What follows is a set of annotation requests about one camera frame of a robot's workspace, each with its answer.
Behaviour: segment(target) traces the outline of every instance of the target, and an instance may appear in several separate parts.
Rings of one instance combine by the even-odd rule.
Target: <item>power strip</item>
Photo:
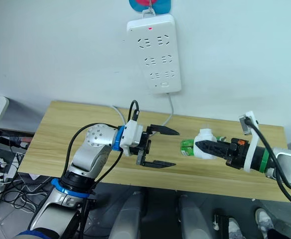
[[[174,18],[170,14],[133,20],[127,24],[131,49],[153,93],[181,90]]]

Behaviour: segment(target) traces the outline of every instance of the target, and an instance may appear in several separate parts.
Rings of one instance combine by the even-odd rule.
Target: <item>white wall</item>
[[[291,0],[173,0],[176,114],[283,125],[291,142]],[[128,52],[128,0],[0,0],[2,126],[35,131],[51,100],[169,112]]]

